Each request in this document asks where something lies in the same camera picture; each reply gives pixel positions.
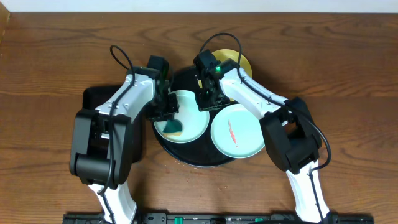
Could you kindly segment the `green yellow sponge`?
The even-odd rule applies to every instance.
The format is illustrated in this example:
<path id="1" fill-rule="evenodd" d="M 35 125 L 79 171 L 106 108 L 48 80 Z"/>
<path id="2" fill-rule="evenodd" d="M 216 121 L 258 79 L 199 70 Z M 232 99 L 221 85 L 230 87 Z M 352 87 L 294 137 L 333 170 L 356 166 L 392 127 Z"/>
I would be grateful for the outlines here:
<path id="1" fill-rule="evenodd" d="M 177 119 L 168 120 L 162 132 L 168 136 L 179 136 L 182 134 L 183 125 Z"/>

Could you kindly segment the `mint green plate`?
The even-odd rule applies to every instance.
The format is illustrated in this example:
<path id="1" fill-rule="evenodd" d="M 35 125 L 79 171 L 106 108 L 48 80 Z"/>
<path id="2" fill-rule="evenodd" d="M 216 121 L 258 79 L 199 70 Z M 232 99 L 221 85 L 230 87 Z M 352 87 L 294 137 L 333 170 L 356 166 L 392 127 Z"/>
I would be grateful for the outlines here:
<path id="1" fill-rule="evenodd" d="M 178 113 L 174 118 L 181 122 L 182 130 L 174 133 L 164 133 L 167 122 L 154 122 L 155 130 L 162 138 L 177 144 L 185 144 L 199 138 L 207 129 L 210 122 L 208 111 L 199 111 L 195 94 L 188 90 L 173 91 L 178 101 Z"/>
<path id="2" fill-rule="evenodd" d="M 251 157 L 265 146 L 259 120 L 240 104 L 217 113 L 211 124 L 211 140 L 222 154 L 235 159 Z"/>

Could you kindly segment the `yellow plate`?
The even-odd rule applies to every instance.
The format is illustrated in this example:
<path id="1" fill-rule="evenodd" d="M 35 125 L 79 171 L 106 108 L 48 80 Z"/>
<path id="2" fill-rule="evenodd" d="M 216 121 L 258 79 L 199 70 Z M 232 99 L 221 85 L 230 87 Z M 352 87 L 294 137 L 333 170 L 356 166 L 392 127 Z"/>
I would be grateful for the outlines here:
<path id="1" fill-rule="evenodd" d="M 244 83 L 242 78 L 251 78 L 252 69 L 248 60 L 239 54 L 239 52 L 230 49 L 221 49 L 212 52 L 221 67 L 224 77 L 220 81 L 223 93 L 238 102 L 243 102 L 252 97 L 252 92 Z"/>

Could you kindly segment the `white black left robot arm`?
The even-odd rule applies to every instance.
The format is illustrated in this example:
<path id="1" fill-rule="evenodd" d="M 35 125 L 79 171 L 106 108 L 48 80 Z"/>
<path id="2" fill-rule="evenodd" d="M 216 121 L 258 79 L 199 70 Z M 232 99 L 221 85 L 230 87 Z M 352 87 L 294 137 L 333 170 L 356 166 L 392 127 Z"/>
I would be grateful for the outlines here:
<path id="1" fill-rule="evenodd" d="M 75 116 L 70 172 L 99 199 L 102 223 L 133 223 L 137 204 L 127 186 L 131 165 L 141 156 L 141 115 L 167 121 L 178 112 L 169 93 L 168 66 L 134 67 L 102 105 Z"/>

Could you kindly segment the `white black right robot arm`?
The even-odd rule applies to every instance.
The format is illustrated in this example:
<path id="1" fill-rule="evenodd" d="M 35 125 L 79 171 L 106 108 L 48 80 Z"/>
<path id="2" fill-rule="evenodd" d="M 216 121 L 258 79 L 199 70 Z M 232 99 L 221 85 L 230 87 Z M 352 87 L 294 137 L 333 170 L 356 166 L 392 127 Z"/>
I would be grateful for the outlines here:
<path id="1" fill-rule="evenodd" d="M 301 98 L 276 95 L 246 74 L 239 63 L 228 59 L 194 60 L 202 88 L 201 110 L 219 108 L 236 100 L 258 120 L 266 151 L 274 165 L 287 174 L 295 198 L 295 211 L 307 223 L 325 223 L 330 209 L 323 199 L 318 172 L 331 161 L 319 163 L 319 149 L 330 144 L 314 123 Z"/>

